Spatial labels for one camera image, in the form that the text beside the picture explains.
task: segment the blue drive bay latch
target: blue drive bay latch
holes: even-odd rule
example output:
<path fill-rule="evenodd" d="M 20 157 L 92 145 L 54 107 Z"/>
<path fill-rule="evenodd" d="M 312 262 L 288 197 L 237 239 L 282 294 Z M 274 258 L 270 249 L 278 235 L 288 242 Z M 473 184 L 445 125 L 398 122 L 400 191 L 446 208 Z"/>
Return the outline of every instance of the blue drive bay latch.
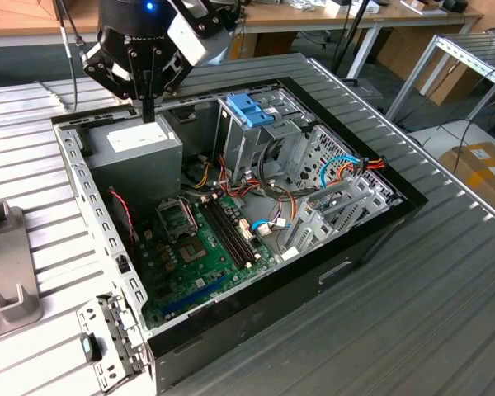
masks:
<path fill-rule="evenodd" d="M 254 101 L 246 93 L 228 96 L 228 105 L 246 121 L 247 126 L 250 128 L 273 124 L 275 122 L 275 119 L 271 115 L 266 114 L 259 106 L 259 103 Z"/>

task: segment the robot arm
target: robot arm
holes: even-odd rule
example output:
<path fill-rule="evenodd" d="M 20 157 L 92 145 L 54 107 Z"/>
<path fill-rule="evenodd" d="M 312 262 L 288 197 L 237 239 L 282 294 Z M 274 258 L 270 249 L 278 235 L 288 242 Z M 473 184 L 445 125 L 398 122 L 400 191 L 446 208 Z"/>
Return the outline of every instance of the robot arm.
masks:
<path fill-rule="evenodd" d="M 98 43 L 82 54 L 84 71 L 119 98 L 140 101 L 152 122 L 154 100 L 228 47 L 239 13 L 239 3 L 214 8 L 209 0 L 99 0 Z"/>

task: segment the black clip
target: black clip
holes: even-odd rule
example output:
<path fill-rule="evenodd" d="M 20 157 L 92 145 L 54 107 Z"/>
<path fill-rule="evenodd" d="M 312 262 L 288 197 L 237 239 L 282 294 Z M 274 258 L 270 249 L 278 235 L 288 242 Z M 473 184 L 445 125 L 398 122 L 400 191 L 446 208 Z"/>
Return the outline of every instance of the black clip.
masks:
<path fill-rule="evenodd" d="M 357 165 L 354 166 L 354 170 L 353 170 L 354 176 L 357 175 L 358 172 L 366 171 L 368 167 L 369 167 L 369 159 L 368 158 L 360 159 Z"/>

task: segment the open pc tower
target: open pc tower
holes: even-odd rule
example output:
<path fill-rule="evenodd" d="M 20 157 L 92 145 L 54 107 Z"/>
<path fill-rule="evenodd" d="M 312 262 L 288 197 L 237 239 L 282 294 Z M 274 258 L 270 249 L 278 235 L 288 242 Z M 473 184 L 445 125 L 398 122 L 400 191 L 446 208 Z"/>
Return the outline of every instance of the open pc tower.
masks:
<path fill-rule="evenodd" d="M 158 392 L 367 263 L 425 197 L 289 78 L 53 119 L 105 272 L 101 389 Z"/>

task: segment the metal table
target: metal table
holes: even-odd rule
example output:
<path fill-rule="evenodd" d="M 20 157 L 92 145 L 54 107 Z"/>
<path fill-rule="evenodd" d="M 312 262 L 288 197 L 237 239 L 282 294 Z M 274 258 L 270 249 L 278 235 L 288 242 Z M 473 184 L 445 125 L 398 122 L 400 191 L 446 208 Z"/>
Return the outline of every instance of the metal table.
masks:
<path fill-rule="evenodd" d="M 451 57 L 462 62 L 495 84 L 495 35 L 485 33 L 471 35 L 435 35 L 422 54 L 422 57 L 418 60 L 400 93 L 396 99 L 394 99 L 392 106 L 385 116 L 387 120 L 393 120 L 398 114 L 403 103 L 407 100 L 408 94 L 413 88 L 414 83 L 418 80 L 423 70 L 425 70 L 437 49 L 443 50 L 445 54 L 442 56 L 440 62 L 420 91 L 423 96 L 429 93 L 434 82 Z M 472 120 L 494 94 L 495 85 L 468 115 L 468 120 Z"/>
<path fill-rule="evenodd" d="M 198 68 L 182 91 L 290 76 L 385 155 L 429 204 L 333 289 L 165 394 L 495 394 L 495 212 L 300 54 Z M 70 82 L 50 86 L 65 101 Z M 80 110 L 109 106 L 79 83 Z M 37 85 L 0 89 L 0 198 L 27 212 L 44 317 L 0 338 L 0 394 L 99 394 L 74 310 L 110 289 L 97 262 Z M 116 394 L 151 394 L 149 377 Z"/>

